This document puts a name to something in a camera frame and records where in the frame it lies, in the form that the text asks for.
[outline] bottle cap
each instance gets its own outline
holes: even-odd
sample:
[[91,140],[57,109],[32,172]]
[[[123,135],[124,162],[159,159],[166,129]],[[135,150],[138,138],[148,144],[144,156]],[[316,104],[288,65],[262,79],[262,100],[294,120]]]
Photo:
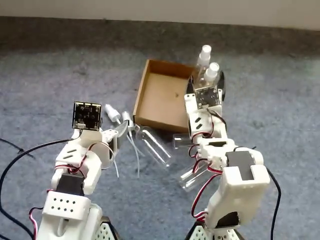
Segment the bottle cap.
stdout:
[[218,63],[210,63],[209,68],[205,71],[204,80],[207,82],[213,82],[218,75],[219,69],[220,67]]
[[198,64],[202,66],[208,66],[211,58],[211,46],[203,45],[199,54]]

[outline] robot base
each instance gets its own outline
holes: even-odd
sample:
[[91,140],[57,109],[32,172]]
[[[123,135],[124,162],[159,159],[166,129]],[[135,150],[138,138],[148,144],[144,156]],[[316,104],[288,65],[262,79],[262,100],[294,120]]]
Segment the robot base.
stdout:
[[101,225],[96,231],[94,240],[120,240],[118,232],[107,216],[101,218]]
[[235,229],[222,229],[215,236],[205,230],[205,224],[201,221],[196,221],[185,240],[245,240],[241,234]]

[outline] spray bottle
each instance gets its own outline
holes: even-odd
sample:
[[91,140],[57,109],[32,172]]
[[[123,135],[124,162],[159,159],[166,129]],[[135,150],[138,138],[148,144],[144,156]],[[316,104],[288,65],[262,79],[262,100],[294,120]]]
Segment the spray bottle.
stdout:
[[202,50],[199,54],[196,66],[190,76],[191,82],[193,83],[193,88],[201,88],[205,85],[205,72],[210,64],[211,58],[211,46],[203,45]]

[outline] perforated plastic panel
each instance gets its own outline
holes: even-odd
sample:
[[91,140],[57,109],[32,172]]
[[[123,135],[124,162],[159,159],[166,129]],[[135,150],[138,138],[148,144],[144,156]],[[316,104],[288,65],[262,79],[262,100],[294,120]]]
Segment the perforated plastic panel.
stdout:
[[202,226],[196,226],[189,240],[209,240],[209,238]]
[[236,234],[236,232],[233,229],[227,230],[226,233],[224,233],[223,235],[215,236],[214,239],[217,239],[217,240],[240,240],[238,235]]
[[107,223],[102,223],[95,234],[95,240],[116,240],[110,226]]

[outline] white plastic bracket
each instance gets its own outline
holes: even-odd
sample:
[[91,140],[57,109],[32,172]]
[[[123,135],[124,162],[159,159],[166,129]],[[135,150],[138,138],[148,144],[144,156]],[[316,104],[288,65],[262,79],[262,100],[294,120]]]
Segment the white plastic bracket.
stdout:
[[64,219],[83,220],[87,217],[91,200],[84,196],[49,191],[43,214]]

